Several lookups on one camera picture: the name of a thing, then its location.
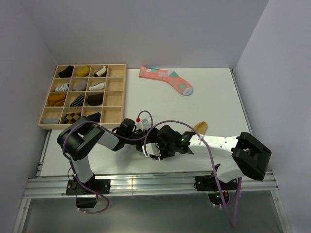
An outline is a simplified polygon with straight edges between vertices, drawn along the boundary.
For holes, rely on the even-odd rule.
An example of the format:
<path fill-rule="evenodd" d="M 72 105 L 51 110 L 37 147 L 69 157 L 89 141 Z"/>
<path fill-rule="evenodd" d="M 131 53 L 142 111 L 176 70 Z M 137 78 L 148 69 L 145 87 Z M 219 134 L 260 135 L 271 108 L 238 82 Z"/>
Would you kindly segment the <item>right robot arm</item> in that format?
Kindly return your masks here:
<path fill-rule="evenodd" d="M 242 132 L 239 136 L 219 137 L 184 132 L 180 134 L 170 126 L 163 126 L 156 134 L 162 156 L 180 154 L 209 154 L 215 163 L 216 174 L 210 177 L 211 186 L 221 189 L 233 179 L 246 176 L 262 181 L 272 155 L 253 135 Z"/>

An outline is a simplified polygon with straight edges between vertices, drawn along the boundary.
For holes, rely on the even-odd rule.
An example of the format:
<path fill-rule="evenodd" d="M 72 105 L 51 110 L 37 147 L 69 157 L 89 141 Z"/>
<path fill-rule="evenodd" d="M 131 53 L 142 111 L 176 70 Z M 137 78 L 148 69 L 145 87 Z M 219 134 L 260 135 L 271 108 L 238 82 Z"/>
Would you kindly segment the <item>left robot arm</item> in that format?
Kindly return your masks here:
<path fill-rule="evenodd" d="M 134 125 L 135 122 L 127 118 L 112 132 L 84 116 L 59 134 L 57 143 L 69 160 L 76 179 L 79 180 L 77 188 L 82 193 L 89 194 L 95 187 L 95 175 L 88 159 L 93 147 L 100 144 L 111 151 L 118 151 L 126 144 L 140 145 L 145 135 L 142 131 L 133 131 Z"/>

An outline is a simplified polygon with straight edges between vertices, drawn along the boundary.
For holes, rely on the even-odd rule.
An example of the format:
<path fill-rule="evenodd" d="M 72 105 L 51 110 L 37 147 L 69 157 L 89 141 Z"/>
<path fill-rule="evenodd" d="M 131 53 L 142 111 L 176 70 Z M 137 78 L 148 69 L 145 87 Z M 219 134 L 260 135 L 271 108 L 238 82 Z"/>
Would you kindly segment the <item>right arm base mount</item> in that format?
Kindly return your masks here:
<path fill-rule="evenodd" d="M 226 203 L 230 201 L 230 190 L 236 190 L 238 187 L 238 180 L 233 179 L 228 183 L 224 183 L 222 181 L 219 181 L 222 194 L 224 196 L 224 200 Z M 195 176 L 195 183 L 193 187 L 196 189 L 196 191 L 207 191 L 208 192 L 208 198 L 210 202 L 213 205 L 222 205 L 222 199 L 220 195 L 220 191 L 218 189 L 218 186 L 216 184 L 216 180 L 214 177 L 214 174 L 212 172 L 211 175 L 199 175 Z"/>

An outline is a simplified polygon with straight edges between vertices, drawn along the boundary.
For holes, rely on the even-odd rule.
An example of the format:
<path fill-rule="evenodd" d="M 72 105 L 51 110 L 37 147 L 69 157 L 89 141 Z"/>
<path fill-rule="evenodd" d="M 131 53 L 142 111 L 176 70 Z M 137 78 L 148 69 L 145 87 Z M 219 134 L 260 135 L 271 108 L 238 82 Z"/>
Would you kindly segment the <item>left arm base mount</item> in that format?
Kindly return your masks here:
<path fill-rule="evenodd" d="M 87 213 L 96 212 L 100 213 L 109 207 L 109 200 L 105 196 L 110 192 L 110 179 L 92 179 L 85 183 L 84 186 L 76 179 L 71 179 L 67 183 L 66 196 L 76 197 L 76 206 L 79 210 L 86 211 Z M 106 200 L 106 206 L 103 210 L 92 211 L 99 200 L 99 197 Z"/>

